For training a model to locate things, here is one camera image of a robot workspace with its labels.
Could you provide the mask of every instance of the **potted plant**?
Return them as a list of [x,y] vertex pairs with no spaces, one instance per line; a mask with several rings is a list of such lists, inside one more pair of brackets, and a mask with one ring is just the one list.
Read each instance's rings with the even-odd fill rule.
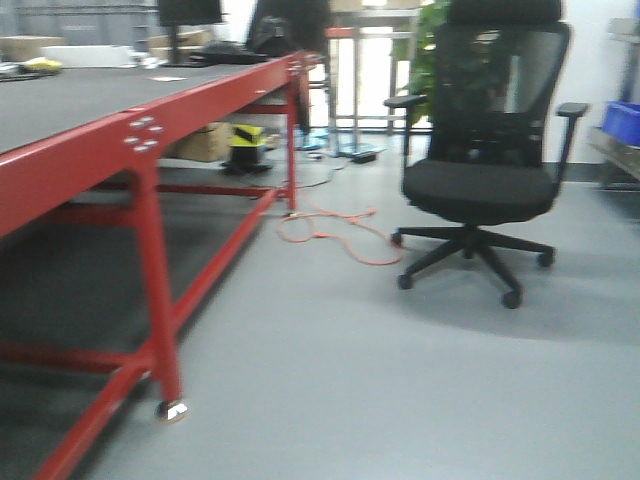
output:
[[[435,55],[436,48],[434,31],[436,27],[444,23],[450,0],[431,0],[430,3],[420,8],[418,31],[416,32],[416,51],[409,71],[409,83],[405,87],[412,95],[427,95],[433,92],[435,86]],[[396,60],[409,60],[409,41],[396,41],[393,47],[393,56]],[[413,123],[422,117],[429,116],[431,101],[418,105],[413,114]]]

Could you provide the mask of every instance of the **blue bin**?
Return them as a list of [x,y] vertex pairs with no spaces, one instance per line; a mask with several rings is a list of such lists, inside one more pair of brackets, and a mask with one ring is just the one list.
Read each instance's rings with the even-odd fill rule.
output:
[[627,102],[607,102],[602,130],[622,143],[640,146],[640,105]]

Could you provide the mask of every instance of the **floor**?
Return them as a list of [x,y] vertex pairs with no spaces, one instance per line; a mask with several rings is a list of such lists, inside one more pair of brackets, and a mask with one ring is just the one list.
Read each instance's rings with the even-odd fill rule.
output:
[[[375,208],[362,223],[383,232],[442,224],[399,193],[400,139],[371,141],[385,150],[363,165],[300,153],[309,188],[299,210]],[[282,157],[268,154],[270,173],[225,179],[276,181]],[[220,178],[215,166],[167,175]],[[558,249],[549,270],[500,252],[525,287],[518,310],[503,308],[504,287],[461,256],[399,290],[403,266],[434,241],[408,237],[404,257],[386,266],[357,261],[334,238],[286,242],[278,204],[183,332],[190,415],[158,423],[156,385],[142,382],[71,478],[640,478],[638,195],[567,182],[551,213],[497,228]],[[252,201],[163,197],[176,294]],[[305,235],[303,221],[281,227]],[[316,230],[371,262],[397,254],[340,218],[319,218]],[[97,227],[40,226],[5,240],[0,338],[139,343],[132,246],[128,230]],[[0,478],[29,478],[103,381],[0,367]]]

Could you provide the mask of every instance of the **gray table top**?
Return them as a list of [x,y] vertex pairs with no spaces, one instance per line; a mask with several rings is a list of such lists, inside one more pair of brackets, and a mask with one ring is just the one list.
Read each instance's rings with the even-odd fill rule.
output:
[[[0,153],[251,68],[67,69],[0,83]],[[161,82],[154,77],[181,77]]]

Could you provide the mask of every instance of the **black office chair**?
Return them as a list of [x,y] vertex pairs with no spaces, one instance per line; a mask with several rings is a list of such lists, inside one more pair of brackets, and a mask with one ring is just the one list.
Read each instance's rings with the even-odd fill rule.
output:
[[393,97],[405,108],[402,192],[411,205],[458,227],[402,227],[403,235],[446,240],[398,278],[402,289],[413,275],[463,252],[478,254],[511,289],[502,297],[518,308],[523,288],[491,247],[538,252],[538,264],[554,262],[551,246],[482,230],[481,226],[524,222],[548,212],[560,191],[573,132],[588,106],[565,103],[564,144],[553,174],[543,168],[543,137],[549,103],[569,44],[560,22],[559,0],[453,0],[447,22],[435,33],[436,88],[433,133],[427,158],[407,164],[412,108],[418,95]]

